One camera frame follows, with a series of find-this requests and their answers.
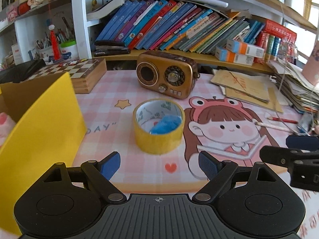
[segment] roll of tape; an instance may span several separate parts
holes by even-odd
[[[167,134],[150,134],[151,128],[164,115],[176,115],[182,119],[175,130]],[[166,154],[181,143],[185,124],[185,113],[180,105],[164,99],[151,99],[139,104],[133,111],[135,141],[138,147],[149,154]]]

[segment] brown radio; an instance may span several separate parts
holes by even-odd
[[[136,72],[142,87],[177,99],[187,98],[200,77],[193,59],[161,51],[140,54]]]

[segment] chessboard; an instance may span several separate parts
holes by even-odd
[[[28,78],[32,80],[48,74],[68,72],[75,93],[90,93],[106,72],[105,59],[77,60],[56,65],[48,65]]]

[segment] purple book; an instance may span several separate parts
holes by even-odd
[[[134,22],[138,19],[138,17],[141,16],[141,14],[152,4],[154,3],[154,0],[148,0],[140,9],[139,11],[130,19],[130,21],[122,28],[120,33],[117,35],[115,41],[121,41],[126,38],[128,34],[130,34],[131,28],[134,28],[133,26]]]

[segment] red tassel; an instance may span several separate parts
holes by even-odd
[[[59,60],[60,50],[59,50],[59,45],[58,45],[58,42],[56,41],[56,36],[53,30],[51,30],[51,43],[52,43],[52,49],[54,54],[54,60]]]

